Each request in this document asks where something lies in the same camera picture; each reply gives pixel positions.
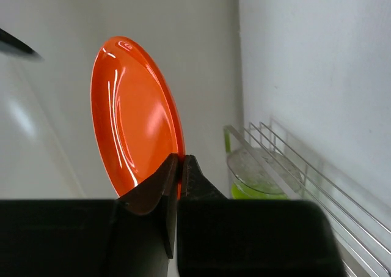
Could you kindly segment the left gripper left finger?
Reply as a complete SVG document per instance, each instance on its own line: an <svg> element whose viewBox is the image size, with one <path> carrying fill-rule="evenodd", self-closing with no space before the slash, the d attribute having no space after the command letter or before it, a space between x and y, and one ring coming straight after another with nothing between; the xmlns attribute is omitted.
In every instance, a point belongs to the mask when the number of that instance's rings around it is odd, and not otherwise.
<svg viewBox="0 0 391 277"><path fill-rule="evenodd" d="M106 259L107 276L167 276L174 256L178 155L170 154L117 200Z"/></svg>

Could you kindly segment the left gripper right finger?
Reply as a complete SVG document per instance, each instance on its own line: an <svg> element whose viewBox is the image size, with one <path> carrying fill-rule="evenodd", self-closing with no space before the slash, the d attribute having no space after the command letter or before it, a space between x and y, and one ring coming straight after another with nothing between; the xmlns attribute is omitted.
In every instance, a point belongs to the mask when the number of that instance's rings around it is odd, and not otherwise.
<svg viewBox="0 0 391 277"><path fill-rule="evenodd" d="M177 208L180 276L344 276L331 225L303 200L226 198L201 172L183 163Z"/></svg>

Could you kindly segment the green plate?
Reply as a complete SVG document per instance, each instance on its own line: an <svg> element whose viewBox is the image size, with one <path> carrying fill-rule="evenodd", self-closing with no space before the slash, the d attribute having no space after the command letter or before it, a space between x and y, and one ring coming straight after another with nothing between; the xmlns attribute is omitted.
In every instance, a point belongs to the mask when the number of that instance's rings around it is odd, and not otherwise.
<svg viewBox="0 0 391 277"><path fill-rule="evenodd" d="M254 148L233 126L224 127L226 162L234 199L288 199L272 177L270 158L262 148Z"/></svg>

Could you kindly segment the orange plate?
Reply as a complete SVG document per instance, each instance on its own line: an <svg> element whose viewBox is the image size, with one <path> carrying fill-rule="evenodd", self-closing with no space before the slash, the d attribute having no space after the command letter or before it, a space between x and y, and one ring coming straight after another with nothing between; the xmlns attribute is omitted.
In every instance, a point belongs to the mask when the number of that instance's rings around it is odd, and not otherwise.
<svg viewBox="0 0 391 277"><path fill-rule="evenodd" d="M100 48L90 104L99 153L119 196L150 177L168 155L185 157L175 100L155 61L134 40L115 36Z"/></svg>

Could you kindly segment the black plate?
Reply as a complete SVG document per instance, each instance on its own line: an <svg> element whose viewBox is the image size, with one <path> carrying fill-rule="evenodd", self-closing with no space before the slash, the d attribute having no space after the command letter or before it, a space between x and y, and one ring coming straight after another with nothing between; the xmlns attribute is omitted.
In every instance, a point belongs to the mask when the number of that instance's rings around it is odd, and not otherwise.
<svg viewBox="0 0 391 277"><path fill-rule="evenodd" d="M3 29L0 29L0 50L6 55L42 60L38 52Z"/></svg>

